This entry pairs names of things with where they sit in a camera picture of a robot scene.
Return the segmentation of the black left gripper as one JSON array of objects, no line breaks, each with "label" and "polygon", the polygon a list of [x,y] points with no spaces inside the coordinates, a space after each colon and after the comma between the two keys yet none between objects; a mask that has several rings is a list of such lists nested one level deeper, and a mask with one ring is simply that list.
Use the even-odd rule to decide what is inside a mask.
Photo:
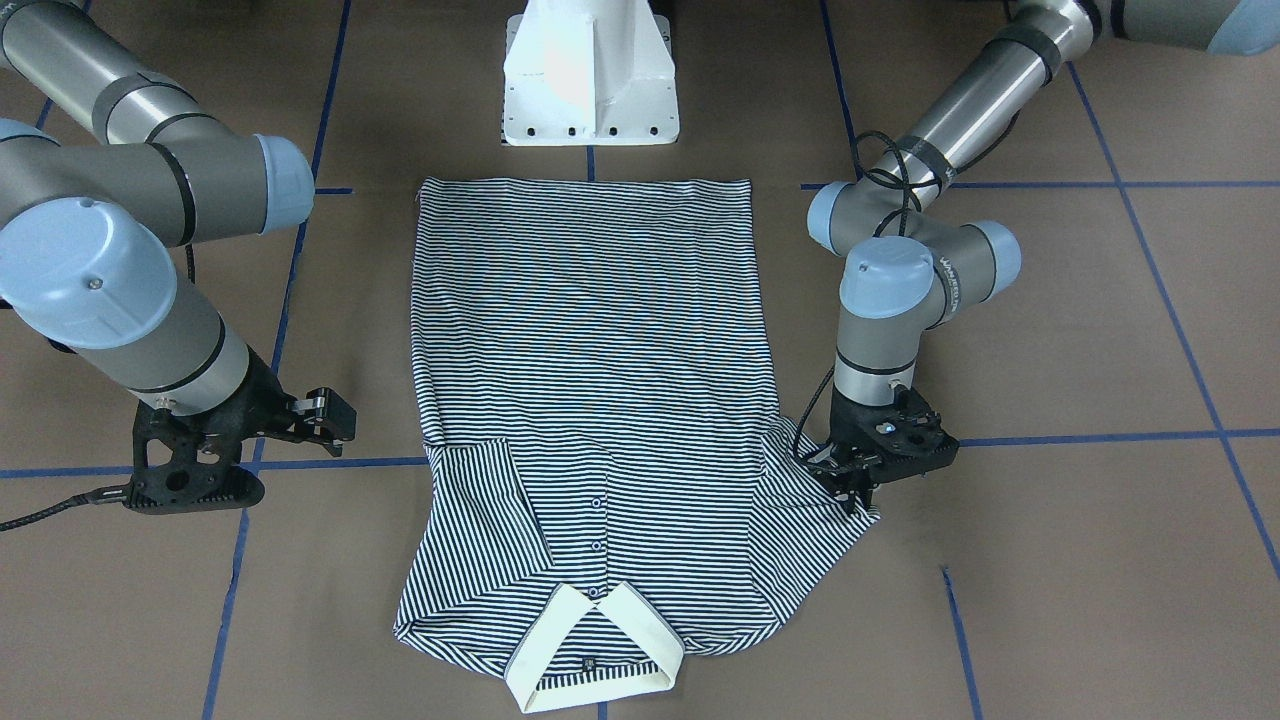
[{"label": "black left gripper", "polygon": [[876,428],[895,421],[899,404],[865,405],[835,389],[829,404],[828,455],[819,461],[815,477],[823,486],[835,486],[835,498],[852,515],[870,511],[876,488],[899,480],[893,455]]}]

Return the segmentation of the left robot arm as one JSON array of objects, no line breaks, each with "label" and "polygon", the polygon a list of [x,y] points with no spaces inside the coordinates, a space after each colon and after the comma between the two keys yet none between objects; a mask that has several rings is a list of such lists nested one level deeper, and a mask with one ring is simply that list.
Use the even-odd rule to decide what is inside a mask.
[{"label": "left robot arm", "polygon": [[1014,1],[975,58],[901,135],[865,131],[876,161],[815,192],[809,236],[842,264],[829,434],[797,454],[846,512],[954,462],[959,441],[915,386],[924,334],[995,299],[1023,252],[998,222],[933,206],[1007,138],[1030,101],[1105,40],[1251,56],[1277,46],[1275,1]]}]

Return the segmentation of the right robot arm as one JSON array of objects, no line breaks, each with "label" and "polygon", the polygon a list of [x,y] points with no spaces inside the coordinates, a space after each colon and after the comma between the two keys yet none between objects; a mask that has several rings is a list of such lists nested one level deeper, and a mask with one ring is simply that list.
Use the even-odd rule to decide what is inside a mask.
[{"label": "right robot arm", "polygon": [[73,1],[5,1],[3,67],[96,138],[3,122],[3,304],[197,447],[271,437],[339,455],[353,410],[328,388],[288,395],[170,255],[306,222],[308,159],[228,128]]}]

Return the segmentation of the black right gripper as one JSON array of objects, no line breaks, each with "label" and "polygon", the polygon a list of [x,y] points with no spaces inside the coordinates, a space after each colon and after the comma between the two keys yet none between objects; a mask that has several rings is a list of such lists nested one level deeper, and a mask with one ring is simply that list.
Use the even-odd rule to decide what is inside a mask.
[{"label": "black right gripper", "polygon": [[236,392],[205,418],[205,448],[214,456],[241,456],[246,439],[266,437],[321,446],[342,457],[356,437],[358,414],[333,388],[319,387],[296,400],[274,372],[250,351],[248,370]]}]

